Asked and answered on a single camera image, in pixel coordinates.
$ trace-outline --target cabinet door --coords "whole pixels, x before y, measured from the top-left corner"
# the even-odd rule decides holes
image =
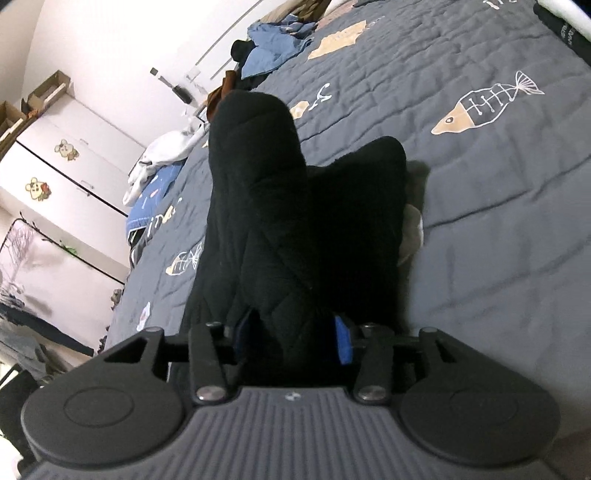
[[[60,98],[43,118],[110,162],[126,176],[144,147],[117,130],[69,95]]]
[[[129,212],[123,205],[128,187],[126,175],[45,116],[19,135],[17,141],[114,208]]]
[[[88,196],[19,143],[0,161],[0,187],[59,229],[129,268],[125,216]]]

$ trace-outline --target gray quilt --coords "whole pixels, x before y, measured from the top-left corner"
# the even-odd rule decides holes
[[[532,1],[354,8],[259,90],[293,109],[310,164],[392,135],[430,169],[409,327],[439,327],[548,388],[561,434],[590,427],[591,69]],[[139,323],[176,333],[210,189],[198,145],[150,228],[108,346]]]

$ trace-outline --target fish print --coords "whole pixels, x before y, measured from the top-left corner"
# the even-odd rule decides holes
[[[490,88],[472,90],[459,99],[451,112],[435,125],[431,133],[458,134],[470,128],[480,128],[493,123],[505,111],[519,92],[528,95],[544,95],[535,82],[522,71],[515,74],[515,84],[496,83]]]
[[[169,267],[166,268],[165,272],[171,277],[182,275],[186,269],[191,265],[196,271],[199,265],[199,258],[203,253],[203,241],[199,242],[195,247],[195,250],[189,250],[188,252],[180,252]]]

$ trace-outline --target brown clothing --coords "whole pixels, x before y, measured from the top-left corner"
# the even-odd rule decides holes
[[[207,96],[207,121],[211,123],[213,116],[216,113],[217,105],[219,102],[236,86],[236,80],[238,75],[234,70],[227,70],[226,76],[222,80],[222,86],[217,87],[212,93]]]
[[[277,23],[289,14],[297,15],[302,22],[317,22],[329,4],[330,0],[287,0],[261,18],[261,22]]]

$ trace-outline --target ribbed rubber surface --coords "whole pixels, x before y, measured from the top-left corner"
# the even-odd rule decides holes
[[[163,450],[135,464],[80,472],[41,464],[31,480],[559,480],[541,461],[476,471],[408,440],[382,407],[340,388],[246,388],[237,400],[197,411]]]

